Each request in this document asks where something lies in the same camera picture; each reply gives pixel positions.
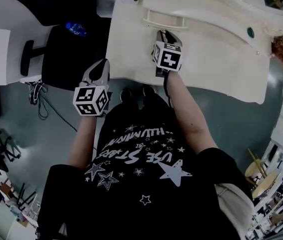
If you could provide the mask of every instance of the shoe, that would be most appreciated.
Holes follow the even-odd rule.
[[[120,93],[120,100],[121,102],[129,102],[133,99],[133,94],[131,89],[129,88],[124,88],[122,89],[121,93]]]
[[[142,87],[142,92],[145,97],[156,93],[154,87],[148,84],[144,84],[144,86]]]

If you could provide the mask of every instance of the black t-shirt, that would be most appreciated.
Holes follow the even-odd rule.
[[[196,155],[171,123],[151,124],[106,125],[85,171],[50,169],[38,218],[42,239],[62,223],[70,239],[239,238],[215,190],[231,183],[251,198],[235,161],[218,148]]]

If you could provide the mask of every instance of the star print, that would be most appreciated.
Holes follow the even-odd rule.
[[[85,174],[91,173],[91,181],[94,180],[95,175],[96,175],[97,172],[105,171],[104,168],[101,168],[101,165],[102,165],[102,164],[103,164],[103,162],[101,162],[101,163],[98,164],[98,165],[96,165],[96,164],[93,163],[93,164],[92,164],[92,167],[91,167],[88,171],[85,172]]]
[[[136,168],[136,170],[133,173],[137,174],[137,176],[140,176],[141,174],[144,174],[143,168],[141,168],[141,169]]]
[[[145,206],[145,205],[147,205],[147,204],[150,204],[151,203],[151,201],[150,201],[150,195],[148,195],[148,196],[144,196],[144,195],[142,195],[141,196],[141,199],[139,200],[140,202],[142,202],[143,203],[143,205]]]
[[[98,186],[100,185],[104,185],[105,188],[109,191],[110,190],[110,187],[111,187],[111,184],[112,183],[117,183],[118,180],[113,178],[113,171],[108,173],[107,175],[104,175],[102,173],[98,173],[98,175],[100,176],[101,180],[98,182]]]
[[[183,152],[184,153],[184,148],[183,147],[181,147],[181,148],[177,148],[178,150],[179,150],[179,152]]]
[[[137,146],[136,146],[136,149],[142,149],[143,147],[146,147],[145,145],[144,145],[144,143],[142,143],[142,144],[137,144]]]
[[[137,126],[131,125],[131,126],[129,126],[129,127],[126,128],[126,131],[125,131],[125,132],[133,131],[133,129],[134,129],[135,127],[137,127]]]
[[[174,139],[172,139],[172,138],[168,138],[167,140],[168,140],[168,142],[174,143]]]
[[[160,179],[171,179],[171,181],[179,187],[181,185],[182,177],[191,177],[189,172],[182,170],[183,160],[179,159],[173,166],[169,166],[162,162],[158,163],[160,167],[165,171],[165,174]]]

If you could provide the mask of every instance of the water bottle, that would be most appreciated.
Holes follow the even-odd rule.
[[[66,29],[72,32],[74,35],[85,37],[87,34],[86,28],[78,23],[68,22],[66,24]]]

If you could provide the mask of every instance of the sleeve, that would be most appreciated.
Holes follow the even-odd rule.
[[[82,189],[83,171],[59,164],[50,168],[42,196],[38,215],[38,231],[40,240],[52,240],[58,235],[70,214],[72,200],[76,198],[76,190]]]
[[[205,175],[215,186],[220,210],[244,240],[254,212],[252,193],[244,175],[235,160],[218,148],[202,151],[198,159],[199,165],[206,165],[199,167],[209,168]]]
[[[251,190],[244,175],[238,169],[235,160],[218,148],[208,148],[197,155],[197,163],[201,168],[209,168],[210,182],[214,184],[229,183],[238,187],[246,196],[253,200]]]

